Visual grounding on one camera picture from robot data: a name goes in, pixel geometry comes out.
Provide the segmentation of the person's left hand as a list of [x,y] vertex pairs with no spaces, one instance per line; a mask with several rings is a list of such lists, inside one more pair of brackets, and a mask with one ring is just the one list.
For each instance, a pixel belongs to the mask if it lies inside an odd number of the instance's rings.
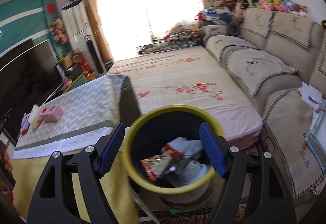
[[[7,152],[7,145],[3,141],[1,141],[1,149],[3,149],[3,152],[1,152],[1,164],[4,165],[4,168],[6,170],[11,172],[13,166],[11,164],[9,154]],[[13,192],[10,191],[8,185],[5,183],[3,179],[1,179],[1,192],[5,196],[5,199],[7,200],[9,206],[15,210],[16,206],[14,204]]]

